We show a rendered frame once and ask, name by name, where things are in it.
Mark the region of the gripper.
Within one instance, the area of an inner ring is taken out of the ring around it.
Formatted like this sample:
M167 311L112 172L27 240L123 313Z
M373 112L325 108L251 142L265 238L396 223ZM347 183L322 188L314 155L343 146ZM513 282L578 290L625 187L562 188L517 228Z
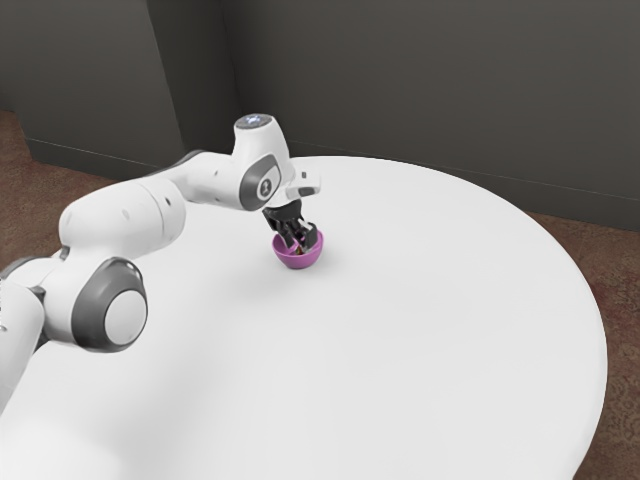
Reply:
M273 231L279 231L287 247L296 244L301 247L314 247L317 243L317 226L302 219L302 201L294 200L280 207L265 207L262 213Z

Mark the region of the purple bowl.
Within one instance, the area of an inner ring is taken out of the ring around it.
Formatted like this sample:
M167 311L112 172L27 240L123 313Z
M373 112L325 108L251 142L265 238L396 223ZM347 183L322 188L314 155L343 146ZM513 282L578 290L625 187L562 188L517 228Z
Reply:
M294 244L291 248L286 246L286 242L279 235L273 236L272 249L276 257L289 269L305 269L314 265L320 258L324 247L324 235L317 231L317 242L305 253L298 254Z

